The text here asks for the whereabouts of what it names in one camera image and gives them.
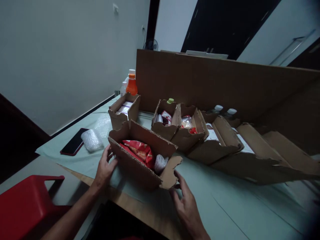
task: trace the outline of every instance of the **green bottle cap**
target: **green bottle cap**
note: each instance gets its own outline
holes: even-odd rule
[[[169,98],[169,100],[167,101],[168,104],[173,103],[174,99],[173,98]]]

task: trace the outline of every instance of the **plastic bottle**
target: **plastic bottle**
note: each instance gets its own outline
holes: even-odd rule
[[[234,119],[234,114],[237,112],[237,110],[230,108],[223,116],[224,118],[228,120],[233,120]]]
[[[132,96],[135,96],[138,93],[135,77],[136,76],[134,74],[129,74],[129,81],[126,88],[126,92],[131,93]]]
[[[126,94],[127,83],[122,82],[122,87],[120,88],[120,97]]]
[[[217,106],[214,107],[214,109],[206,111],[206,114],[210,114],[210,113],[220,114],[220,111],[222,109],[223,109],[223,107],[221,105],[217,105]]]
[[[173,102],[174,102],[174,99],[173,99],[173,98],[169,98],[168,101],[167,101],[168,104],[171,104],[171,103],[173,103]]]
[[[136,70],[135,69],[129,69],[129,74],[134,74],[135,75],[136,74]],[[126,82],[126,87],[128,85],[128,82],[129,82],[129,74],[128,74],[126,80],[124,80]]]

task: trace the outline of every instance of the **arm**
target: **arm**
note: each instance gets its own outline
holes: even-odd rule
[[[170,194],[182,224],[187,228],[192,239],[210,240],[210,237],[202,224],[196,200],[190,191],[186,180],[184,180],[177,171],[174,171],[174,174],[177,176],[180,183],[176,185],[175,188],[181,189],[183,197],[179,199],[175,189],[171,189]]]
[[[118,160],[110,164],[111,148],[108,145],[99,161],[96,177],[88,191],[72,206],[72,208],[42,237],[42,240],[73,239],[87,218],[100,192],[109,184]]]

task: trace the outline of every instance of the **white wall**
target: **white wall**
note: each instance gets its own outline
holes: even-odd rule
[[[287,66],[320,37],[320,4],[318,0],[281,0],[237,61],[269,65],[293,38],[305,36],[313,29],[316,31],[282,66]],[[277,63],[281,63],[289,53],[290,50]]]
[[[120,89],[136,66],[149,3],[0,1],[0,93],[54,133]]]
[[[160,0],[155,39],[158,50],[180,52],[197,0]]]

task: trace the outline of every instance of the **light green tablecloth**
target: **light green tablecloth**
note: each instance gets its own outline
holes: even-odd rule
[[[80,128],[93,128],[102,113],[119,97],[106,103],[36,150],[58,164],[94,178],[103,150],[89,153],[82,147],[76,156],[61,155],[60,150]],[[138,123],[151,128],[152,114],[140,112]],[[177,170],[193,192],[204,227],[212,239],[301,239],[309,218],[294,200],[285,184],[256,186],[242,179],[215,171],[185,156]],[[161,214],[177,220],[166,190],[145,192],[117,168],[112,176],[113,187],[156,208]]]

